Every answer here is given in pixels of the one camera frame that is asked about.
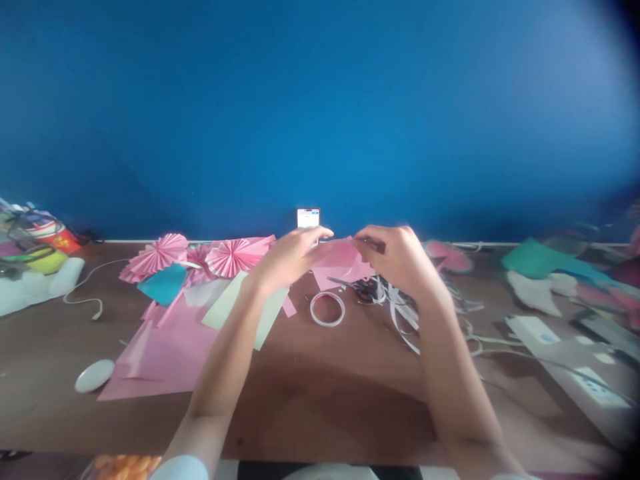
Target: scissors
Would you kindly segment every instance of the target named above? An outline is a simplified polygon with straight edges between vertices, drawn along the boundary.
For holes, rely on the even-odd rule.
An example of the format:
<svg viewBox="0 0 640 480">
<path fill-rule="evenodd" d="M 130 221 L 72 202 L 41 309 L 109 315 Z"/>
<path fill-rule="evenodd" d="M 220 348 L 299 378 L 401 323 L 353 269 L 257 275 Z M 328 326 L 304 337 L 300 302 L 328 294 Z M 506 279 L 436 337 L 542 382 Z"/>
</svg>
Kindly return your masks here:
<svg viewBox="0 0 640 480">
<path fill-rule="evenodd" d="M 369 277 L 363 278 L 355 282 L 347 282 L 334 277 L 327 277 L 327 280 L 339 283 L 344 287 L 352 287 L 358 295 L 358 303 L 367 305 L 373 304 L 374 300 L 378 300 L 378 284 Z"/>
</svg>

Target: yellow container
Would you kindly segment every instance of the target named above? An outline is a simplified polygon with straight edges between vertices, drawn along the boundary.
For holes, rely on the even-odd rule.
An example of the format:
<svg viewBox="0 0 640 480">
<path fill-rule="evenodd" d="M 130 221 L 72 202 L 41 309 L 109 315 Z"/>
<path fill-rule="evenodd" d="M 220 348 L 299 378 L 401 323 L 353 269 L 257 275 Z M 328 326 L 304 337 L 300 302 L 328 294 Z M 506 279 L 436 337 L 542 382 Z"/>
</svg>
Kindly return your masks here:
<svg viewBox="0 0 640 480">
<path fill-rule="evenodd" d="M 55 273 L 60 270 L 62 264 L 68 256 L 60 250 L 56 250 L 48 245 L 32 248 L 25 252 L 22 262 L 28 267 L 45 275 Z"/>
</svg>

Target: sleeve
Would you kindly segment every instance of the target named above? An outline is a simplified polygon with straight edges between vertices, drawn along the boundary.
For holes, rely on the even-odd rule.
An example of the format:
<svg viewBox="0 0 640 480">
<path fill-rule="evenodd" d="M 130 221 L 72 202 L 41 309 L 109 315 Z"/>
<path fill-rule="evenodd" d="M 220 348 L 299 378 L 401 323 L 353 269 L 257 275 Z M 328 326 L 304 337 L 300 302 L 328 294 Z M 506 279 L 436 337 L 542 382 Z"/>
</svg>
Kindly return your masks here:
<svg viewBox="0 0 640 480">
<path fill-rule="evenodd" d="M 160 465 L 151 480 L 209 480 L 209 474 L 202 460 L 192 455 L 180 455 Z"/>
</svg>

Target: hand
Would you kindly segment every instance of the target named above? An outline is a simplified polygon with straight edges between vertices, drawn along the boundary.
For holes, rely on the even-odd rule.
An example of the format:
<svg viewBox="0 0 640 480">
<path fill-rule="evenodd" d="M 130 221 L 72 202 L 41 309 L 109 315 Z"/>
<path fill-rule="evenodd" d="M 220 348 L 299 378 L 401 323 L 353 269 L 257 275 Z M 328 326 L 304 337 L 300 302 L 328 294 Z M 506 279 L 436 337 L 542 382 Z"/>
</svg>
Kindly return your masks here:
<svg viewBox="0 0 640 480">
<path fill-rule="evenodd" d="M 414 299 L 418 300 L 426 292 L 440 294 L 447 290 L 410 227 L 369 225 L 354 238 L 354 245 L 364 260 L 394 287 Z"/>
<path fill-rule="evenodd" d="M 324 227 L 296 229 L 276 243 L 253 268 L 247 280 L 266 295 L 280 287 L 288 287 L 302 277 L 327 251 L 329 244 L 309 250 L 320 238 L 329 238 L 333 232 Z"/>
</svg>

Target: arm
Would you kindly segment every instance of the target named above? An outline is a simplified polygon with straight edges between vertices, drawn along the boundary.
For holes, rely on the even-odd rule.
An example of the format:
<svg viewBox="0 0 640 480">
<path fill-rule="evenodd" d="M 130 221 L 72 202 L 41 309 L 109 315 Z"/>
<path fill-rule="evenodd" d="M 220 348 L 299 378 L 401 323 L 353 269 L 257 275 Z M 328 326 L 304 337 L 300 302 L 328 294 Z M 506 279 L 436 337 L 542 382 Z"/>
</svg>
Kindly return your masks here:
<svg viewBox="0 0 640 480">
<path fill-rule="evenodd" d="M 355 238 L 364 259 L 416 300 L 427 404 L 438 438 L 460 477 L 488 480 L 500 473 L 526 477 L 504 444 L 449 291 L 413 231 L 371 225 Z"/>
<path fill-rule="evenodd" d="M 294 230 L 278 240 L 242 282 L 163 461 L 192 455 L 213 476 L 249 372 L 262 308 L 276 289 L 290 286 L 311 268 L 324 249 L 321 245 L 309 252 L 309 248 L 318 238 L 330 236 L 333 232 L 322 227 Z"/>
</svg>

